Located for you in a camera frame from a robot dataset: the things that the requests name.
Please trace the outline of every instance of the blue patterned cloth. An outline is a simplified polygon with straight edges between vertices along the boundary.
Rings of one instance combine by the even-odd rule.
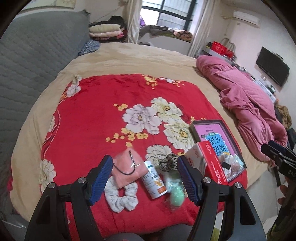
[[[82,49],[79,51],[78,56],[87,54],[87,53],[92,53],[100,48],[100,42],[90,39],[89,41],[86,42],[86,44],[82,47]]]

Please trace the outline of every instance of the window frame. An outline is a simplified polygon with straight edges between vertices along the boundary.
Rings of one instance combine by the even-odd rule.
[[[141,8],[159,12],[156,25],[158,25],[160,14],[161,13],[164,13],[164,14],[168,14],[168,15],[171,15],[171,16],[174,16],[174,17],[177,17],[177,18],[180,18],[180,19],[185,20],[185,24],[184,24],[183,30],[188,30],[189,23],[192,21],[191,17],[192,17],[193,10],[194,10],[194,7],[195,7],[196,2],[197,2],[197,0],[191,0],[191,3],[190,3],[190,6],[189,6],[189,9],[188,9],[188,12],[187,12],[187,16],[186,17],[184,17],[182,15],[179,15],[179,14],[176,14],[174,12],[163,10],[163,6],[164,6],[164,3],[165,3],[165,0],[162,1],[160,8],[148,7],[148,6],[143,6],[143,5],[142,5]]]

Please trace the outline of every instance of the television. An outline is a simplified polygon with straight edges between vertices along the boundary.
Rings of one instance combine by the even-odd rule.
[[[289,76],[290,68],[283,62],[281,57],[264,47],[260,51],[256,65],[281,87]]]

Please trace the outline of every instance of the gray quilted mattress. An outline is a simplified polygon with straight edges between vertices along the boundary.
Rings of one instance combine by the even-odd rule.
[[[19,131],[43,90],[89,40],[85,11],[16,18],[0,39],[0,218],[13,212],[7,181]]]

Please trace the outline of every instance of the plastic bag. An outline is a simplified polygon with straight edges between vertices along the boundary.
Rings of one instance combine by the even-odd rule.
[[[226,162],[231,166],[230,169],[222,167],[224,174],[227,178],[227,182],[230,182],[231,180],[236,178],[239,174],[241,174],[244,171],[244,163],[236,154],[232,156],[229,153],[223,152],[219,156],[219,161],[221,163]]]
[[[167,202],[170,203],[171,210],[175,210],[183,204],[185,198],[187,197],[187,193],[177,171],[171,170],[169,172],[165,172],[163,173],[163,178],[165,187],[170,193],[170,197]]]

